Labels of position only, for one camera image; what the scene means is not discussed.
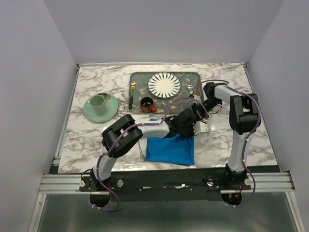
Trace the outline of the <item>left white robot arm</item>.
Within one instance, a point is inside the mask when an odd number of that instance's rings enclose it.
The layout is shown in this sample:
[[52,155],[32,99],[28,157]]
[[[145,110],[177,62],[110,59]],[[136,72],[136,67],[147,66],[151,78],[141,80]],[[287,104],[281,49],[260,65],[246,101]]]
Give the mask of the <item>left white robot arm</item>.
[[136,123],[132,115],[124,115],[102,132],[102,155],[91,171],[90,185],[97,191],[104,190],[117,159],[141,139],[149,139],[150,148],[157,148],[164,155],[169,151],[179,151],[174,148],[177,145],[191,155],[193,148],[187,144],[192,143],[197,121],[198,118],[189,109],[177,116],[140,123]]

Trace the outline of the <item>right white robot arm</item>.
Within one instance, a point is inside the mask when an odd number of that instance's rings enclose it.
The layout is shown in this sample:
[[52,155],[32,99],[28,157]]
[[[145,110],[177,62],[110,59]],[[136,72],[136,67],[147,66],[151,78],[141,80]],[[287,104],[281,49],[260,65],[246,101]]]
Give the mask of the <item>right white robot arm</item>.
[[250,187],[246,166],[248,146],[252,134],[261,124],[261,110],[256,94],[236,91],[228,86],[227,81],[215,83],[206,81],[203,87],[207,99],[202,104],[194,103],[192,110],[197,122],[193,126],[194,135],[210,132],[207,124],[208,111],[223,102],[229,104],[229,125],[233,131],[233,142],[229,161],[223,174],[210,178],[220,190],[237,190],[243,186]]

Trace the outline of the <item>blue cloth napkin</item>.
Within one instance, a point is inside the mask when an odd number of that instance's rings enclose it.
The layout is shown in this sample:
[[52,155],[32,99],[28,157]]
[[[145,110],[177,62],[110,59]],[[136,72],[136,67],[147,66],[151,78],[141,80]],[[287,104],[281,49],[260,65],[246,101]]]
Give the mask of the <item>blue cloth napkin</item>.
[[194,137],[184,140],[177,134],[173,138],[148,138],[146,146],[146,161],[194,165]]

